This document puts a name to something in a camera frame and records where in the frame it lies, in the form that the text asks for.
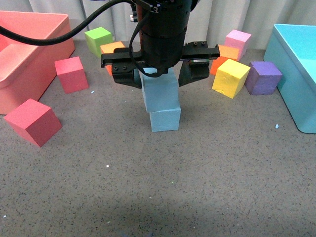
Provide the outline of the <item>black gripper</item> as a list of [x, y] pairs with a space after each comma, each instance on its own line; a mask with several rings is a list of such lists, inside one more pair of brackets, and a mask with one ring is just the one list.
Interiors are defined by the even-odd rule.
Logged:
[[102, 53], [101, 67], [112, 65], [115, 83], [138, 89], [142, 88], [138, 66], [164, 72], [184, 61], [178, 78], [179, 86], [208, 78], [209, 61], [220, 57], [219, 46], [209, 48], [206, 41], [184, 43], [183, 40], [183, 33], [173, 38], [142, 34], [139, 51], [134, 51], [131, 40], [128, 47], [117, 47], [112, 53]]

